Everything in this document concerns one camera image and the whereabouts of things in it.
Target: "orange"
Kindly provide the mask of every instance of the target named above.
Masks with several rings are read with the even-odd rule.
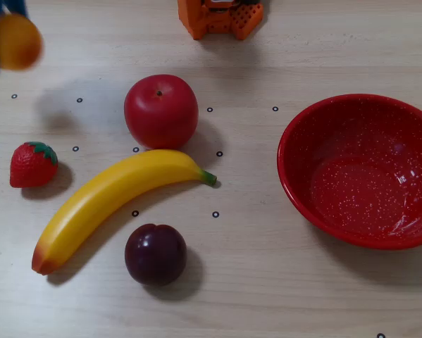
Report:
[[[42,36],[29,19],[19,14],[0,15],[0,68],[29,68],[41,56],[42,46]]]

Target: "plum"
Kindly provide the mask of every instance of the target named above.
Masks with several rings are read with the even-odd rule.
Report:
[[[144,285],[173,282],[183,272],[186,260],[184,238],[169,225],[143,225],[130,235],[125,247],[126,268]]]

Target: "toy fruit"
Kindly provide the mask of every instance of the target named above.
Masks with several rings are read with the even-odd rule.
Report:
[[[153,75],[137,82],[128,92],[125,119],[142,146],[178,149],[197,128],[198,103],[184,80],[173,75]]]
[[[48,183],[56,174],[57,155],[41,142],[27,142],[19,146],[11,159],[11,186],[38,187]]]
[[[29,19],[16,13],[0,15],[0,68],[29,68],[42,54],[42,45],[42,36]]]
[[[147,151],[112,165],[79,189],[54,215],[35,247],[32,269],[43,275],[52,273],[124,203],[148,190],[188,180],[213,186],[217,177],[174,150]]]
[[[184,238],[169,225],[143,225],[130,235],[125,247],[129,274],[145,285],[162,286],[176,280],[186,260]]]

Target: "wooden table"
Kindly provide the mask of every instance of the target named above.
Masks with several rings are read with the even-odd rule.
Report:
[[[0,74],[0,338],[422,338],[422,247],[369,251],[315,230],[276,170],[283,130],[318,100],[368,92],[422,109],[422,0],[265,2],[247,41],[196,42],[174,0],[29,1],[44,59]],[[132,155],[123,100],[157,73],[195,91],[200,122],[185,150],[221,187],[135,199],[57,273],[34,273],[54,212]],[[11,155],[26,141],[48,142],[61,160],[45,188],[9,186]],[[125,268],[125,243],[145,223],[176,227],[190,247],[184,275],[164,289]]]

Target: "orange robot part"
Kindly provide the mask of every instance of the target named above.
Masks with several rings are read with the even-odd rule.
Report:
[[[233,33],[246,39],[262,21],[263,5],[239,5],[235,0],[178,0],[179,16],[195,40],[206,33]]]

